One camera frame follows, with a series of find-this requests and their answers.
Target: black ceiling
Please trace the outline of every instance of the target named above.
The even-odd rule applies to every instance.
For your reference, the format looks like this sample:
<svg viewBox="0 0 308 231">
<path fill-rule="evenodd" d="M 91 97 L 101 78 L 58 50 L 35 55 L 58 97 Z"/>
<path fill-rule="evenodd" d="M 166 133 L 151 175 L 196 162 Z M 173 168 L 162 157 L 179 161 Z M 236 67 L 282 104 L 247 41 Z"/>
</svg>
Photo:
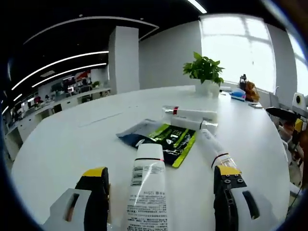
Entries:
<svg viewBox="0 0 308 231">
<path fill-rule="evenodd" d="M 245 13 L 264 18 L 279 28 L 283 26 L 258 0 L 197 0 L 208 13 Z M 40 31 L 68 20 L 93 16 L 124 17 L 140 20 L 159 27 L 154 33 L 186 22 L 198 20 L 201 14 L 187 0 L 90 0 L 74 1 L 74 7 L 15 5 L 2 11 L 1 75 L 7 73 L 10 60 L 9 88 L 37 69 L 70 56 L 104 51 L 115 26 L 139 28 L 142 38 L 155 27 L 138 22 L 117 19 L 90 19 L 74 21 Z M 41 80 L 40 75 L 53 70 L 56 73 L 90 64 L 108 62 L 107 54 L 72 59 L 44 69 L 12 91 L 11 98 L 33 90 L 31 86 Z"/>
</svg>

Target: tube cap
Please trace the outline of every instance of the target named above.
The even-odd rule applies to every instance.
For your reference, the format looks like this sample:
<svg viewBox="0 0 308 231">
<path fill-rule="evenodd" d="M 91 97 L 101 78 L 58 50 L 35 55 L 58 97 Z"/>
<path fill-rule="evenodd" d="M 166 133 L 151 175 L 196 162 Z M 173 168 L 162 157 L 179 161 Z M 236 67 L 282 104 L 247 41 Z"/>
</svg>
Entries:
<svg viewBox="0 0 308 231">
<path fill-rule="evenodd" d="M 163 160 L 163 146 L 156 143 L 141 144 L 138 147 L 136 159 L 139 158 L 155 158 Z"/>
</svg>

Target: office desk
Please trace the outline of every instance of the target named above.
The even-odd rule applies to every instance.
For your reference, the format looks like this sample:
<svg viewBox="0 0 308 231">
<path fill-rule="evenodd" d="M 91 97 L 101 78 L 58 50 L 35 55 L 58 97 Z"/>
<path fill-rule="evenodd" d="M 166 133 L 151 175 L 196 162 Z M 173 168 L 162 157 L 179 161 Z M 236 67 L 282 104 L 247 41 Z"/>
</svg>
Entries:
<svg viewBox="0 0 308 231">
<path fill-rule="evenodd" d="M 59 101 L 52 101 L 41 106 L 39 109 L 31 113 L 30 115 L 27 115 L 21 121 L 17 121 L 4 136 L 4 141 L 6 143 L 11 159 L 15 160 L 21 146 L 26 141 L 30 133 L 36 128 L 36 126 L 43 119 L 55 114 L 55 106 L 60 106 L 61 110 L 63 111 L 81 104 L 81 98 L 84 96 L 95 95 L 108 90 L 110 90 L 110 88 L 95 88 L 93 90 L 73 95 Z"/>
<path fill-rule="evenodd" d="M 162 118 L 163 105 L 218 112 L 217 139 L 284 220 L 289 172 L 279 134 L 263 109 L 229 95 L 207 99 L 194 86 L 140 90 L 81 104 L 44 119 L 29 135 L 12 168 L 13 181 L 34 219 L 42 224 L 50 206 L 74 188 L 90 168 L 106 166 L 111 183 L 111 220 L 119 225 L 126 210 L 136 150 L 116 137 L 145 118 Z M 178 169 L 167 167 L 167 200 L 173 230 L 215 230 L 213 171 L 194 145 Z"/>
</svg>

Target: bright window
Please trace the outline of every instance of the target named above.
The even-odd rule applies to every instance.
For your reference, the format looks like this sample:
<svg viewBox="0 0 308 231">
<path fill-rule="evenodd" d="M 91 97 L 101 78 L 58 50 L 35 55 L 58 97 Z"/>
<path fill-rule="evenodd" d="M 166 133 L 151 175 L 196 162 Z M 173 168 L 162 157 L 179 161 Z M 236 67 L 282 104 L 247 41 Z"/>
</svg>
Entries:
<svg viewBox="0 0 308 231">
<path fill-rule="evenodd" d="M 305 56 L 296 39 L 288 33 L 293 48 L 296 74 L 297 74 L 297 92 L 308 95 L 308 64 Z"/>
<path fill-rule="evenodd" d="M 273 92 L 276 67 L 268 29 L 262 19 L 246 15 L 201 18 L 202 55 L 225 68 L 221 77 L 238 83 L 246 74 L 257 88 Z"/>
</svg>

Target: green plant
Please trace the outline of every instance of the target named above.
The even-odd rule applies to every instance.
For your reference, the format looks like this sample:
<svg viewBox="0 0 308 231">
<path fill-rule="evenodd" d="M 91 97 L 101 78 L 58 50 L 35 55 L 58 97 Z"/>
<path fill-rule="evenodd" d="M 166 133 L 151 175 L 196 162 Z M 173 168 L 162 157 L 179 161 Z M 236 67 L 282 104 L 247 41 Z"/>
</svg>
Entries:
<svg viewBox="0 0 308 231">
<path fill-rule="evenodd" d="M 220 61 L 213 61 L 208 57 L 202 57 L 197 52 L 193 53 L 195 61 L 192 63 L 186 63 L 183 67 L 184 75 L 188 74 L 189 78 L 196 78 L 201 81 L 201 84 L 205 80 L 212 80 L 217 84 L 223 83 L 223 78 L 219 77 L 219 74 L 224 69 L 219 67 Z"/>
<path fill-rule="evenodd" d="M 96 87 L 96 86 L 99 86 L 99 85 L 100 85 L 99 81 L 95 81 L 94 83 L 92 83 L 92 87 Z"/>
</svg>

